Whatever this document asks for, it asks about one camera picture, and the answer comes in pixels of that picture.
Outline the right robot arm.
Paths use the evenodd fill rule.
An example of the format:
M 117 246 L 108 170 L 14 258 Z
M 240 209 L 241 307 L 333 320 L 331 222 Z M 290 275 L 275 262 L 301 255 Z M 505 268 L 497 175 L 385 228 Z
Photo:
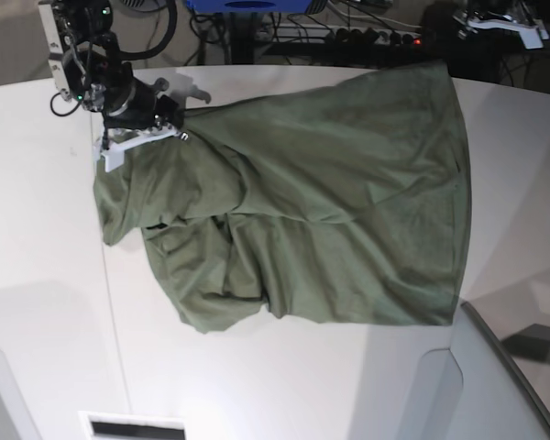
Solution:
M 109 1 L 40 1 L 38 12 L 58 96 L 101 115 L 106 129 L 182 127 L 180 105 L 162 88 L 136 78 L 132 67 L 133 61 L 160 55 L 175 35 L 177 6 L 168 1 L 166 7 L 168 25 L 157 46 L 127 52 L 120 49 L 112 30 Z

